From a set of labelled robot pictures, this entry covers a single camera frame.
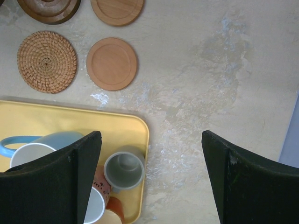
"gray surface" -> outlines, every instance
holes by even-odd
[[[62,34],[78,54],[75,80],[59,94],[31,89],[17,68],[19,45],[39,30]],[[138,55],[138,74],[121,91],[97,87],[86,71],[89,49],[106,37]],[[146,0],[123,28],[101,22],[90,0],[53,26],[30,18],[17,0],[0,7],[0,96],[145,119],[150,146],[137,224],[219,223],[201,148],[206,129],[278,160],[297,97],[298,52],[297,0]]]

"mottled concrete surface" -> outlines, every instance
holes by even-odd
[[[56,31],[78,54],[78,74],[56,95],[19,75],[16,54],[38,30]],[[105,37],[128,41],[139,71],[122,91],[104,91],[86,71],[90,47]],[[95,106],[142,116],[150,128],[143,208],[138,224],[219,223],[201,148],[210,129],[277,160],[299,83],[296,0],[147,0],[133,24],[102,23],[83,0],[68,22],[49,26],[17,0],[0,7],[0,95]]]

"mug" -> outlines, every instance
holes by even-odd
[[[56,150],[64,148],[77,140],[83,135],[78,132],[57,132],[40,136],[14,136],[0,141],[0,154],[11,157],[10,168],[36,160]],[[17,150],[5,147],[9,144],[27,143]]]
[[[120,147],[106,160],[104,174],[115,193],[138,186],[145,176],[143,153],[134,146]]]
[[[104,166],[97,166],[90,192],[84,224],[98,221],[104,214],[110,198],[111,185],[104,177]]]
[[[121,201],[111,197],[102,218],[96,224],[125,224]]]

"wooden coaster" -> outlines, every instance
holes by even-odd
[[[71,44],[50,31],[28,36],[20,45],[17,62],[24,81],[45,93],[66,89],[77,71],[77,57]]]
[[[99,87],[120,90],[134,79],[137,57],[132,47],[117,38],[95,43],[87,55],[87,72]]]
[[[144,0],[91,0],[96,15],[111,26],[125,26],[140,14]]]
[[[81,0],[18,0],[33,19],[46,24],[68,21],[78,10]]]

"gray mug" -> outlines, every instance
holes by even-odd
[[[143,153],[134,146],[118,148],[106,160],[104,175],[115,193],[138,186],[145,176],[145,158]]]

